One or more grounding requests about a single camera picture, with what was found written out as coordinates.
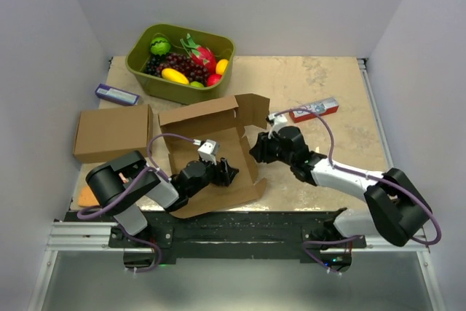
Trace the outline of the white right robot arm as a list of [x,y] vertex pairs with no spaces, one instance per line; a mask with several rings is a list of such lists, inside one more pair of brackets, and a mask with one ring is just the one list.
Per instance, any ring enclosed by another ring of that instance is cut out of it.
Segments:
[[402,247],[422,228],[432,213],[406,174],[396,168],[386,173],[348,167],[309,150],[300,129],[258,134],[250,155],[258,163],[282,162],[301,182],[335,189],[362,200],[367,208],[342,208],[312,233],[316,244],[342,247],[351,237],[379,235]]

